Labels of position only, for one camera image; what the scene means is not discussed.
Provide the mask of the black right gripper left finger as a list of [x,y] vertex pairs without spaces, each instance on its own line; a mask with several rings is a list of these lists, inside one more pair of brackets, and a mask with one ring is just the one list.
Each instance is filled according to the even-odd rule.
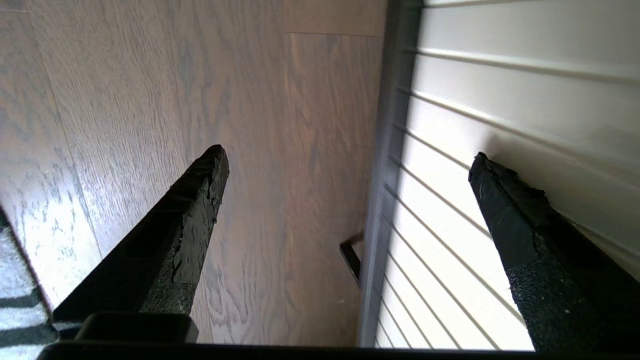
[[189,315],[229,175],[226,151],[210,146],[55,308],[54,324],[99,312]]

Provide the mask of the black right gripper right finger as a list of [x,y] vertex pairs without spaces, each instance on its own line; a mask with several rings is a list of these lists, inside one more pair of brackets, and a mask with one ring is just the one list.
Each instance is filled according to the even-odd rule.
[[637,352],[639,282],[480,152],[468,181],[538,352]]

